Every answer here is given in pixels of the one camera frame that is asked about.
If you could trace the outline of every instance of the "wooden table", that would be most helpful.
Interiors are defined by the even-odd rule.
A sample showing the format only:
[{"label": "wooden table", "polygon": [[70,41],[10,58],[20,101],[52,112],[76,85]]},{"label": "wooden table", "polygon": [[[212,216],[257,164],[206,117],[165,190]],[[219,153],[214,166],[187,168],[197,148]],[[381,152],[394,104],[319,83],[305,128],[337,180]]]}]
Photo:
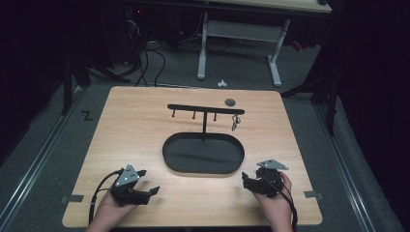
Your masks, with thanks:
[{"label": "wooden table", "polygon": [[[238,171],[229,175],[177,173],[163,161],[162,145],[172,134],[201,132],[202,115],[177,111],[172,117],[170,103],[244,109],[241,124],[231,130],[232,115],[208,119],[207,132],[227,133],[239,139],[245,158]],[[242,172],[255,178],[257,162],[274,159],[287,166],[299,224],[318,224],[322,220],[308,174],[295,140],[280,94],[274,91],[211,89],[173,89],[114,87],[106,101],[89,151],[79,173],[73,194],[84,195],[82,202],[70,202],[63,223],[67,227],[86,227],[89,202],[108,173],[131,163],[136,170],[147,170],[135,186],[148,190],[161,186],[148,205],[139,206],[121,224],[145,226],[249,226],[265,225],[257,201],[243,188]],[[108,179],[105,187],[114,182]],[[100,193],[97,202],[102,199]]]}]

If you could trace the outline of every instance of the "black cable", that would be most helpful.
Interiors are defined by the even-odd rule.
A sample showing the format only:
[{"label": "black cable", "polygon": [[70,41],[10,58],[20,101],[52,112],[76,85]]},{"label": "black cable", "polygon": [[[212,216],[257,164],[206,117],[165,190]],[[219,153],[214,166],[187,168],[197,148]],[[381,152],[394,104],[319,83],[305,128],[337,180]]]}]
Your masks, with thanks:
[{"label": "black cable", "polygon": [[262,178],[272,187],[274,188],[281,196],[283,196],[283,198],[287,201],[287,203],[289,203],[290,206],[290,210],[292,211],[293,214],[293,218],[292,218],[292,230],[293,232],[296,232],[296,225],[298,224],[298,212],[296,211],[295,208],[295,204],[293,204],[293,198],[292,198],[292,194],[290,193],[290,190],[285,186],[284,188],[287,190],[287,192],[289,193],[290,199],[289,197],[287,197],[281,190],[279,190],[276,186],[272,185],[264,176],[262,176]]},{"label": "black cable", "polygon": [[99,186],[97,187],[96,191],[94,192],[93,198],[91,199],[91,204],[90,204],[90,212],[88,214],[88,224],[91,223],[91,221],[93,221],[94,218],[94,209],[96,207],[96,200],[97,200],[97,194],[100,192],[100,188],[102,187],[103,183],[110,178],[113,175],[121,175],[124,171],[124,168],[121,168],[118,171],[114,171],[111,172],[110,174],[108,174],[106,177],[104,177],[102,179],[102,181],[100,182]]},{"label": "black cable", "polygon": [[142,78],[142,79],[144,79],[145,86],[148,87],[148,83],[147,83],[147,80],[145,79],[145,75],[144,75],[145,72],[147,72],[147,69],[148,69],[148,53],[147,53],[147,49],[144,49],[144,53],[145,53],[145,59],[146,59],[146,61],[147,61],[147,65],[145,66],[145,69],[144,69],[144,70],[142,70],[142,65],[140,66],[140,68],[141,68],[141,76],[138,78],[138,80],[136,81],[136,83],[135,83],[134,86],[138,86],[139,81],[141,81],[141,78]]},{"label": "black cable", "polygon": [[151,51],[159,54],[163,59],[162,67],[161,67],[160,71],[158,72],[158,74],[155,76],[155,79],[154,79],[154,86],[157,87],[157,79],[160,76],[160,74],[162,73],[163,68],[165,68],[165,57],[162,54],[160,54],[159,52],[157,52],[156,50],[151,50]]}]

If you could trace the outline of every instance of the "hand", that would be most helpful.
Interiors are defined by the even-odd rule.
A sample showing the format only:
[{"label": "hand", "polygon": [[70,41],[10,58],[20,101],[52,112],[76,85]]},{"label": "hand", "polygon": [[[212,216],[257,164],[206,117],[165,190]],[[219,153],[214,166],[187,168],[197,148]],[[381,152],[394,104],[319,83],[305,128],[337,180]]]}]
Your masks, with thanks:
[{"label": "hand", "polygon": [[[289,192],[283,188],[282,192],[290,199],[290,191],[292,183],[289,178],[282,172],[280,176],[283,179],[283,184],[289,189]],[[292,210],[289,203],[280,194],[273,198],[266,197],[256,192],[252,192],[259,202],[262,213],[271,225],[271,229],[275,232],[292,231],[291,218]]]},{"label": "hand", "polygon": [[132,212],[138,205],[120,206],[108,191],[102,198],[93,221],[87,228],[87,232],[105,232],[118,225],[123,218]]}]

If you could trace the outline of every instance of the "wire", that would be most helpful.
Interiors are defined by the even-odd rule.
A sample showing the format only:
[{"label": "wire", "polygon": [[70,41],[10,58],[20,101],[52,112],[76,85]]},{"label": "wire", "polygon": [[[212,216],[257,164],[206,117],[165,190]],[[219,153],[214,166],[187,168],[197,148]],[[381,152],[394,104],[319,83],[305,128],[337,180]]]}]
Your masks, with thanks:
[{"label": "wire", "polygon": [[142,70],[142,65],[140,66],[140,68],[141,68],[141,76],[140,76],[140,77],[138,78],[138,80],[136,81],[135,86],[138,86],[139,81],[141,81],[141,78],[142,78],[142,79],[144,79],[145,86],[148,87],[147,80],[145,79],[145,76],[144,76],[144,74],[147,72],[147,69],[148,69],[148,53],[147,53],[147,49],[144,49],[144,53],[145,53],[145,59],[146,59],[146,61],[147,61],[147,65],[145,66],[145,69],[144,69],[144,70]]},{"label": "wire", "polygon": [[162,73],[163,68],[165,68],[165,57],[162,54],[160,54],[159,52],[155,51],[155,50],[152,50],[152,52],[155,52],[155,53],[159,54],[162,57],[162,60],[163,60],[162,67],[161,67],[160,71],[158,72],[158,74],[155,76],[155,79],[154,79],[154,86],[157,87],[158,77]]},{"label": "wire", "polygon": [[100,182],[99,186],[97,187],[96,191],[94,192],[93,198],[91,199],[90,212],[88,214],[88,224],[90,224],[91,221],[93,221],[94,209],[96,207],[97,194],[101,191],[100,188],[102,187],[103,183],[113,175],[121,175],[123,173],[123,171],[124,171],[124,168],[121,168],[118,171],[111,172],[106,177],[104,177],[102,179],[102,181]]}]

